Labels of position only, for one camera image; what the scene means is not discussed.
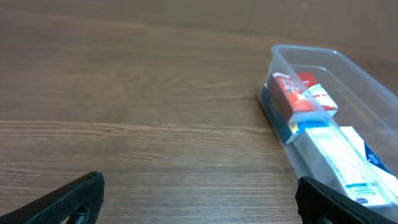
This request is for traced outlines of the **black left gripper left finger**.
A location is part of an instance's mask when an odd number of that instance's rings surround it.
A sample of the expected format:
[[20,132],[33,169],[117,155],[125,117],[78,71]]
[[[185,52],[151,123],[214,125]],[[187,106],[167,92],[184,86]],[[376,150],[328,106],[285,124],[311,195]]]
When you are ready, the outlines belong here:
[[95,224],[104,202],[104,177],[89,172],[74,181],[1,216],[1,224]]

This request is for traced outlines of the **red white medicine box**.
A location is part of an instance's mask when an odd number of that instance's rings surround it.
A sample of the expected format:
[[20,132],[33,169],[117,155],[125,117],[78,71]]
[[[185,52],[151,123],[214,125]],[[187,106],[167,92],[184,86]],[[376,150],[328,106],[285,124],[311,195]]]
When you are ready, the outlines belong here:
[[275,72],[266,86],[282,117],[289,123],[325,121],[338,112],[338,105],[312,72],[296,75]]

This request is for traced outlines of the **white blue medicine box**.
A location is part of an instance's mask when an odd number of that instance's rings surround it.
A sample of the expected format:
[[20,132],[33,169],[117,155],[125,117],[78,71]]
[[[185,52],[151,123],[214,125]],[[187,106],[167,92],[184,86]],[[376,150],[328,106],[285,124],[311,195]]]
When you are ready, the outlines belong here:
[[306,128],[294,141],[314,179],[365,207],[397,203],[397,178],[352,126]]

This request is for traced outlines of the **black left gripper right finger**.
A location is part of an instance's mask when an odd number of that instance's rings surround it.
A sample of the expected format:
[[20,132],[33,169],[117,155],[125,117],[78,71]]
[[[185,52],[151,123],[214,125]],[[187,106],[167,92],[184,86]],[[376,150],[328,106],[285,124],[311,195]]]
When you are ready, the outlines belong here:
[[295,200],[303,224],[397,224],[307,176],[299,178]]

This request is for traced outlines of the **blue yellow VapoDrops box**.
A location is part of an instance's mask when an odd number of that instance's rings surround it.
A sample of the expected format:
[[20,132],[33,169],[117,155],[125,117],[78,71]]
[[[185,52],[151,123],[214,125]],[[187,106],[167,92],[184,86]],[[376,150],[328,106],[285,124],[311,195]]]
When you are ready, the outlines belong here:
[[329,122],[324,121],[287,122],[273,102],[266,85],[262,87],[261,94],[259,95],[259,102],[271,126],[274,127],[277,137],[284,144],[294,142],[307,128],[327,127],[329,125]]

